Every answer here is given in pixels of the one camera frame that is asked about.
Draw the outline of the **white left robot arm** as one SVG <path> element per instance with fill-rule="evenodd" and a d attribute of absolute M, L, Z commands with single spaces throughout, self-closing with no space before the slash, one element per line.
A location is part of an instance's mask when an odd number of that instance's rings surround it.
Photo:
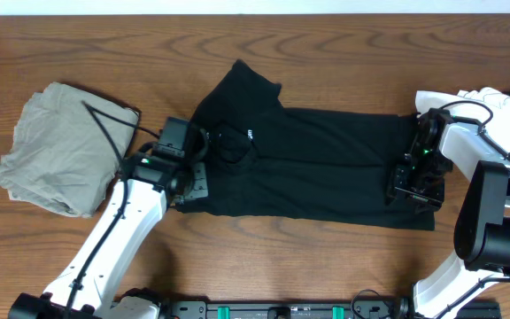
<path fill-rule="evenodd" d="M 11 319 L 163 318 L 161 301 L 144 289 L 116 300 L 136 252 L 174 200 L 205 195 L 205 164 L 138 152 L 123 160 L 108 205 L 64 271 L 40 296 L 22 293 Z"/>

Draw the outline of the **black polo shirt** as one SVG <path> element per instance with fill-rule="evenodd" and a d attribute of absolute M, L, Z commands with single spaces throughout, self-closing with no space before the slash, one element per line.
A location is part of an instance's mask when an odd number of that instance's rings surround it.
<path fill-rule="evenodd" d="M 208 194 L 178 211 L 434 229 L 431 212 L 386 196 L 414 116 L 286 108 L 280 92 L 245 62 L 232 65 L 191 119 L 208 135 Z"/>

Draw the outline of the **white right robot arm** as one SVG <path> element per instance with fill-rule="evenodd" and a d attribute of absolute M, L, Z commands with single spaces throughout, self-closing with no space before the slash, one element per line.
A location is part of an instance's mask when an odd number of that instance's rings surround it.
<path fill-rule="evenodd" d="M 510 152 L 483 123 L 422 115 L 404 158 L 393 169 L 389 202 L 403 199 L 418 212 L 444 203 L 444 175 L 457 167 L 469 186 L 454 229 L 454 250 L 410 297 L 370 308 L 366 318 L 499 318 L 498 303 L 477 299 L 494 284 L 510 284 Z"/>

